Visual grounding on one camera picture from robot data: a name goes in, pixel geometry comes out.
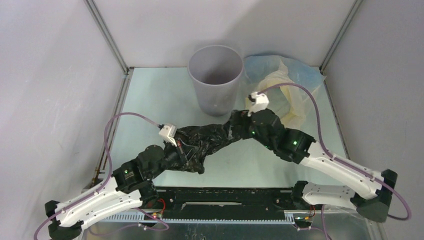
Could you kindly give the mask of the black plastic trash bag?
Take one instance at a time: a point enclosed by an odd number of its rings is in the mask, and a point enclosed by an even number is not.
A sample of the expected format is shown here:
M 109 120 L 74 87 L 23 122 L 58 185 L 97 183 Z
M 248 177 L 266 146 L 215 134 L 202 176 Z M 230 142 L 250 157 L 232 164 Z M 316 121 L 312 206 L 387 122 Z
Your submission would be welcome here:
M 204 162 L 207 156 L 247 138 L 247 110 L 233 110 L 224 124 L 204 126 L 186 126 L 177 129 L 177 142 L 184 142 L 188 147 L 188 170 L 180 172 L 205 172 Z

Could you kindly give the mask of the grey plastic trash bin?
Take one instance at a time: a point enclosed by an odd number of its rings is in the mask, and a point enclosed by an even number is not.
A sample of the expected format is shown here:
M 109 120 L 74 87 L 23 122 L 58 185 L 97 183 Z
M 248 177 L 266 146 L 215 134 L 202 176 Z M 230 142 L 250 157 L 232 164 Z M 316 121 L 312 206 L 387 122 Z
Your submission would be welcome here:
M 220 117 L 232 111 L 244 73 L 243 59 L 234 49 L 225 45 L 202 47 L 190 57 L 187 71 L 204 113 Z

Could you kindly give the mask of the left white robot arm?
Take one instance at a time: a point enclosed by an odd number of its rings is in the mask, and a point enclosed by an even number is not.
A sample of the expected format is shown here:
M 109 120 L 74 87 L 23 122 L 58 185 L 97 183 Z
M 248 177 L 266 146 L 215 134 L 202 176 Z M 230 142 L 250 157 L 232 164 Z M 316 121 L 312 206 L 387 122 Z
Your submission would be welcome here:
M 152 209 L 159 199 L 153 179 L 165 170 L 188 166 L 198 149 L 181 140 L 176 145 L 167 143 L 164 148 L 150 145 L 114 170 L 99 186 L 67 202 L 47 202 L 49 236 L 53 240 L 73 240 L 111 215 L 137 207 Z

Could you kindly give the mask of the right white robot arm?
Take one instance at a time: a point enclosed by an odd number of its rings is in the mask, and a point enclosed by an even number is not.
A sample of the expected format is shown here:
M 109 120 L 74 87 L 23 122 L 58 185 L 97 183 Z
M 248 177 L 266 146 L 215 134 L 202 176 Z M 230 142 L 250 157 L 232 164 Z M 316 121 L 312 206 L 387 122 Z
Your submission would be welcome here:
M 377 223 L 389 218 L 398 174 L 374 171 L 330 152 L 311 135 L 286 128 L 270 109 L 248 111 L 249 136 L 271 150 L 281 160 L 320 171 L 341 185 L 320 185 L 298 181 L 291 194 L 297 209 L 310 205 L 331 205 L 356 210 Z

